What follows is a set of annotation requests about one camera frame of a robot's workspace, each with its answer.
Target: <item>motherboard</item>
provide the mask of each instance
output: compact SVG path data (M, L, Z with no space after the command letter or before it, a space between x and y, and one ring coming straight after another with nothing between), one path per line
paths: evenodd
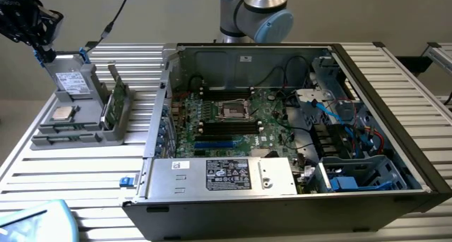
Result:
M276 107L281 108L281 103L277 91L271 89L220 96L208 92L180 94L172 103L176 157L280 156L296 159L291 132L284 127L287 115L279 116Z

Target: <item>label sticker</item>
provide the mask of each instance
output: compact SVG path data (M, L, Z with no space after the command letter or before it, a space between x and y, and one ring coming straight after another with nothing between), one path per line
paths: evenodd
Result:
M240 62L252 62L253 61L253 57L251 56L240 56Z
M207 160L205 188L209 191L252 188L248 159Z
M172 162L171 169L189 169L189 161Z
M71 95L89 94L89 88L81 73L56 73L65 92Z

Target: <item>white sticker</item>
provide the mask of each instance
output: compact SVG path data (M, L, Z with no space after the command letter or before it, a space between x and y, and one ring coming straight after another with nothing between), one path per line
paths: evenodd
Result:
M89 88L81 73L56 73L65 92L71 95L89 94Z
M240 56L240 62L252 62L253 61L253 57L251 56Z
M189 169L189 161L172 162L171 169Z

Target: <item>wall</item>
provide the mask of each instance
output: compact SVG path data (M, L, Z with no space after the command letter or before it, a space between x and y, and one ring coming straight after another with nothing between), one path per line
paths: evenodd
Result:
M41 0L65 16L57 50L96 40L123 0ZM383 41L399 55L417 55L428 41L452 42L451 0L289 0L295 26L287 41ZM219 29L219 0L129 0L107 42L205 41ZM24 44L0 37L0 98L43 100L53 85ZM448 84L432 79L443 76ZM433 72L436 91L451 78Z

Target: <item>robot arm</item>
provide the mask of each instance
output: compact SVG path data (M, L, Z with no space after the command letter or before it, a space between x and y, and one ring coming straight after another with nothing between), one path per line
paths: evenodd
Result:
M43 63L52 62L63 14L43 7L39 0L0 0L0 33L13 42L32 46Z
M292 29L288 0L221 0L219 42L281 42Z

